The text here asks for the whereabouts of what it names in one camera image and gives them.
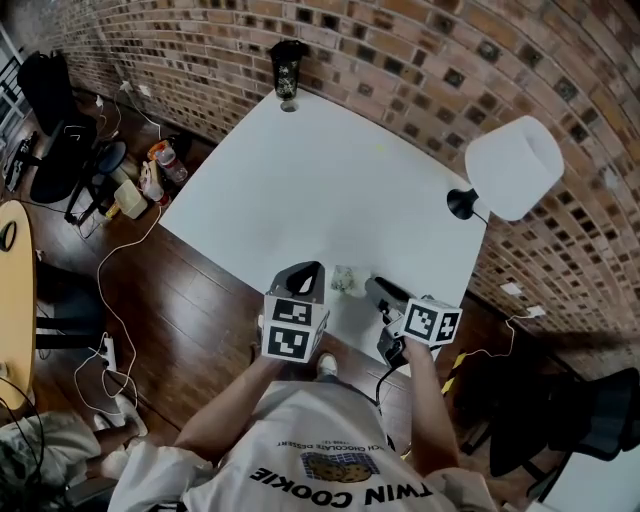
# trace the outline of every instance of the electrical cord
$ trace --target electrical cord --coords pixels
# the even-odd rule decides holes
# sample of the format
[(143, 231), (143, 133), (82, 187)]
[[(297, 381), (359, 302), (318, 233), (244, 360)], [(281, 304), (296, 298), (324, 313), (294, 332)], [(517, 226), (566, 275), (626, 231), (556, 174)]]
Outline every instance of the electrical cord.
[(389, 377), (389, 375), (391, 375), (395, 371), (396, 371), (395, 368), (389, 368), (389, 370), (387, 370), (387, 373), (385, 373), (382, 377), (380, 377), (380, 380), (376, 384), (376, 404), (378, 404), (378, 407), (380, 407), (381, 405), (380, 404), (380, 386), (382, 386), (382, 383), (385, 380), (387, 380), (387, 377)]
[(142, 110), (140, 110), (138, 108), (138, 105), (136, 105), (136, 102), (133, 101), (133, 98), (131, 97), (131, 94), (127, 94), (129, 96), (129, 100), (131, 100), (131, 104), (135, 107), (135, 109), (140, 113), (140, 115), (142, 117), (144, 117), (147, 121), (149, 121), (151, 124), (155, 125), (158, 127), (158, 140), (162, 140), (162, 132), (161, 132), (161, 126), (158, 123), (153, 122), (151, 119), (149, 119), (147, 116), (145, 116), (142, 113)]
[(116, 132), (118, 131), (118, 128), (120, 128), (120, 122), (122, 121), (122, 113), (120, 112), (120, 107), (118, 107), (118, 93), (119, 92), (120, 92), (120, 89), (116, 90), (115, 94), (113, 95), (113, 104), (116, 106), (116, 110), (118, 111), (118, 122), (116, 123), (116, 127), (113, 129), (113, 131), (111, 133), (109, 133), (109, 135), (105, 135), (102, 138), (102, 140), (106, 140), (106, 139), (109, 139), (110, 137), (113, 137), (116, 134)]
[(507, 327), (509, 329), (511, 329), (511, 346), (509, 347), (509, 352), (507, 352), (506, 354), (489, 354), (489, 352), (487, 352), (485, 349), (481, 348), (481, 349), (478, 349), (478, 350), (474, 350), (470, 354), (467, 354), (466, 357), (472, 356), (474, 354), (479, 354), (480, 352), (484, 352), (489, 357), (509, 357), (511, 355), (511, 352), (513, 351), (513, 341), (515, 340), (515, 337), (516, 337), (516, 331), (515, 331), (515, 329), (513, 327), (511, 327), (511, 324), (509, 322), (511, 320), (513, 320), (514, 318), (522, 318), (522, 319), (526, 320), (527, 318), (535, 318), (535, 317), (531, 316), (531, 315), (528, 315), (528, 316), (512, 315), (509, 319), (505, 320), (505, 323), (507, 324)]
[[(132, 242), (129, 244), (124, 244), (121, 245), (119, 247), (116, 247), (115, 249), (113, 249), (109, 254), (107, 254), (107, 256), (100, 262), (100, 265), (98, 265), (98, 270), (96, 272), (96, 278), (97, 278), (97, 282), (98, 282), (98, 292), (100, 293), (100, 298), (102, 299), (102, 302), (104, 303), (104, 305), (106, 306), (106, 308), (111, 312), (111, 314), (116, 318), (116, 320), (118, 320), (118, 322), (120, 322), (120, 325), (122, 325), (122, 328), (124, 329), (124, 333), (127, 336), (127, 340), (129, 341), (129, 345), (131, 345), (131, 350), (133, 352), (133, 356), (131, 358), (131, 362), (129, 363), (129, 368), (127, 370), (127, 373), (121, 373), (117, 370), (111, 370), (111, 369), (104, 369), (102, 371), (102, 388), (104, 389), (104, 392), (106, 393), (106, 395), (109, 398), (115, 398), (116, 396), (118, 396), (120, 393), (122, 393), (124, 391), (124, 389), (127, 387), (127, 385), (129, 384), (129, 382), (131, 382), (131, 385), (133, 386), (133, 390), (134, 390), (134, 394), (135, 394), (135, 407), (138, 407), (138, 389), (136, 387), (136, 383), (135, 381), (131, 378), (131, 370), (133, 368), (133, 364), (136, 361), (136, 358), (138, 356), (138, 353), (136, 351), (136, 347), (133, 344), (133, 341), (131, 340), (131, 336), (129, 335), (129, 331), (127, 330), (127, 326), (125, 325), (124, 321), (122, 320), (122, 318), (120, 318), (117, 313), (111, 308), (111, 306), (109, 305), (109, 303), (106, 301), (106, 299), (104, 298), (104, 295), (102, 293), (102, 285), (100, 284), (100, 270), (102, 270), (102, 266), (105, 264), (105, 262), (116, 252), (118, 252), (121, 249), (125, 249), (127, 247), (133, 247), (134, 245), (138, 245), (142, 242), (144, 242), (146, 240), (146, 238), (149, 236), (149, 233), (151, 233), (151, 231), (153, 230), (153, 228), (156, 226), (156, 224), (158, 223), (158, 221), (160, 221), (160, 217), (162, 216), (162, 206), (158, 206), (158, 217), (156, 218), (156, 220), (153, 222), (153, 224), (151, 225), (151, 227), (147, 230), (147, 232), (144, 234), (144, 236), (136, 241), (136, 242)], [(108, 333), (103, 333), (102, 334), (102, 338), (100, 339), (100, 345), (98, 346), (98, 350), (95, 349), (90, 349), (93, 354), (91, 356), (89, 356), (87, 359), (84, 360), (84, 362), (75, 370), (75, 372), (73, 373), (73, 381), (75, 383), (76, 386), (76, 390), (78, 391), (78, 394), (80, 395), (80, 399), (82, 400), (82, 402), (84, 403), (84, 405), (86, 405), (89, 409), (97, 411), (97, 412), (101, 412), (103, 414), (106, 414), (108, 416), (119, 416), (120, 413), (112, 413), (112, 412), (108, 412), (105, 411), (104, 409), (100, 409), (98, 407), (94, 407), (92, 405), (89, 405), (87, 403), (87, 401), (84, 399), (84, 396), (82, 395), (82, 392), (80, 391), (80, 387), (78, 386), (78, 379), (77, 379), (77, 375), (78, 372), (93, 358), (95, 357), (103, 357), (100, 354), (100, 350), (102, 349), (102, 345), (104, 344), (104, 339), (105, 337), (108, 335)], [(105, 381), (104, 381), (104, 376), (106, 372), (113, 372), (117, 375), (121, 375), (122, 377), (125, 377), (125, 382), (124, 384), (120, 387), (120, 389), (114, 393), (111, 394), (109, 393), (109, 391), (107, 391), (107, 387), (105, 385)]]

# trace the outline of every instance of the white t-shirt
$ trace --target white t-shirt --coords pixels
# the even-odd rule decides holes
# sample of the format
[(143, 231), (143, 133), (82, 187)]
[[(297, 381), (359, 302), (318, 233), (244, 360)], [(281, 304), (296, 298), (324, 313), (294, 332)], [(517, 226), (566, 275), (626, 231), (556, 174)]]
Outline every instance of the white t-shirt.
[(180, 501), (191, 512), (496, 510), (477, 473), (421, 478), (387, 446), (380, 421), (373, 404), (336, 384), (275, 382), (217, 470), (189, 451), (142, 443), (109, 510), (176, 510)]

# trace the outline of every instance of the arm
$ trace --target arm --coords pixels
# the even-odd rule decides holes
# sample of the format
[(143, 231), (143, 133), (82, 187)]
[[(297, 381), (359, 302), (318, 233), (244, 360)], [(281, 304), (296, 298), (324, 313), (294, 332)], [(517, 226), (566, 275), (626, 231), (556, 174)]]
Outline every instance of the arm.
[(259, 357), (184, 426), (175, 446), (216, 464), (236, 443), (283, 361)]
[(427, 476), (457, 467), (458, 445), (445, 407), (436, 367), (426, 345), (405, 338), (411, 368), (411, 452), (416, 471)]

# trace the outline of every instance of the black cable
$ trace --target black cable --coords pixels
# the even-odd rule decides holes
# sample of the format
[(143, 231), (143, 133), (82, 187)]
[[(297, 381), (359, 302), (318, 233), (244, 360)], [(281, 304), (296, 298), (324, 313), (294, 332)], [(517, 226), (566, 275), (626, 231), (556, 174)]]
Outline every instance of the black cable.
[[(39, 203), (32, 203), (31, 201), (25, 201), (24, 199), (15, 199), (15, 201), (18, 201), (23, 204), (30, 204), (31, 206), (38, 206), (40, 208), (45, 208), (47, 210), (51, 210), (52, 212), (67, 213), (65, 210), (56, 210), (55, 208), (51, 208), (50, 206), (46, 206), (44, 204), (39, 204)], [(71, 212), (71, 215), (78, 215), (79, 213), (84, 213), (84, 212)]]
[(395, 368), (389, 368), (389, 370), (387, 370), (387, 373), (385, 373), (382, 377), (380, 377), (378, 384), (376, 384), (376, 403), (378, 404), (378, 407), (380, 407), (381, 405), (380, 404), (380, 386), (382, 386), (382, 383), (387, 379), (387, 377), (395, 371), (396, 371)]
[(471, 212), (473, 213), (476, 217), (478, 217), (482, 222), (484, 222), (485, 226), (489, 227), (489, 223), (484, 220), (482, 217), (480, 217), (480, 215), (478, 215), (476, 212)]
[(16, 391), (18, 391), (18, 393), (20, 393), (24, 399), (27, 401), (27, 403), (29, 404), (29, 407), (31, 408), (31, 410), (33, 411), (33, 413), (35, 414), (35, 416), (38, 418), (38, 423), (40, 423), (40, 460), (36, 459), (36, 452), (33, 449), (33, 447), (31, 446), (31, 444), (29, 443), (29, 440), (27, 439), (27, 437), (24, 435), (24, 432), (22, 431), (22, 429), (20, 428), (20, 426), (18, 425), (18, 422), (15, 420), (15, 417), (13, 416), (13, 413), (11, 412), (11, 409), (9, 408), (7, 402), (5, 402), (2, 398), (0, 398), (0, 401), (2, 401), (2, 403), (4, 404), (4, 406), (7, 408), (7, 411), (9, 412), (9, 415), (11, 416), (11, 419), (14, 420), (14, 422), (16, 423), (16, 426), (18, 427), (18, 430), (20, 430), (20, 434), (22, 434), (22, 437), (25, 441), (25, 443), (27, 443), (27, 446), (29, 446), (29, 449), (31, 450), (31, 453), (33, 454), (34, 460), (36, 462), (36, 469), (33, 471), (33, 473), (31, 473), (31, 475), (29, 475), (29, 478), (27, 479), (27, 482), (30, 482), (31, 479), (37, 474), (38, 475), (38, 483), (40, 483), (40, 480), (42, 478), (42, 475), (40, 473), (40, 468), (42, 467), (42, 461), (44, 460), (44, 444), (45, 444), (45, 439), (44, 439), (44, 427), (42, 426), (42, 420), (40, 419), (40, 415), (38, 414), (38, 411), (36, 410), (35, 405), (33, 405), (31, 403), (31, 400), (29, 400), (29, 397), (25, 394), (24, 391), (22, 391), (18, 386), (16, 386), (13, 382), (8, 381), (7, 379), (5, 379), (4, 377), (0, 377), (0, 380), (6, 382), (7, 384), (9, 384), (9, 386), (11, 386), (12, 388), (14, 388)]

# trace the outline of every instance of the hand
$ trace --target hand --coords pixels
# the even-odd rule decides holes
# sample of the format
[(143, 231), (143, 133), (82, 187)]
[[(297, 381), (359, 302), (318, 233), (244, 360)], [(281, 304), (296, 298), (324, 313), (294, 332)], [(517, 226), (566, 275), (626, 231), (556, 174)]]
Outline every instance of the hand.
[(416, 363), (421, 360), (433, 362), (431, 350), (427, 345), (408, 338), (407, 336), (405, 336), (403, 340), (405, 349), (402, 351), (402, 355), (407, 361), (409, 361), (409, 363)]

